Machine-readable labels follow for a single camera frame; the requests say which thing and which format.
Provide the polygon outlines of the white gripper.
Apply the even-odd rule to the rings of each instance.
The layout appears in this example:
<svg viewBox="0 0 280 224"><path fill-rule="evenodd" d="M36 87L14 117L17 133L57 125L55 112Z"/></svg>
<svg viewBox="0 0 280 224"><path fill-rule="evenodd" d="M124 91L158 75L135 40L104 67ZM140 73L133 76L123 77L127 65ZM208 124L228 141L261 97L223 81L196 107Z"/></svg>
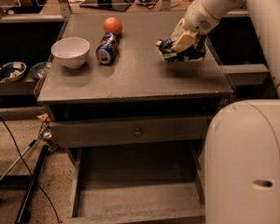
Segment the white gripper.
<svg viewBox="0 0 280 224"><path fill-rule="evenodd" d="M184 18L178 22L171 34L171 38L174 40L171 50L180 53L188 49L194 44L197 33L207 35L218 24L219 20L207 12L202 1L194 0L189 5Z"/></svg>

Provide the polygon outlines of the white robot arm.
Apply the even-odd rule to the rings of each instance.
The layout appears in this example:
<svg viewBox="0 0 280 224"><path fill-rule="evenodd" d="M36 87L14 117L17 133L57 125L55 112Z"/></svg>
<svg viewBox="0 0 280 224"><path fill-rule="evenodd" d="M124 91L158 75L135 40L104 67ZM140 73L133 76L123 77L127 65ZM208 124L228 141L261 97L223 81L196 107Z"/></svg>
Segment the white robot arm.
<svg viewBox="0 0 280 224"><path fill-rule="evenodd" d="M278 94L245 100L213 117L204 146L206 224L280 224L280 0L194 0L173 36L189 48L206 23L246 7Z"/></svg>

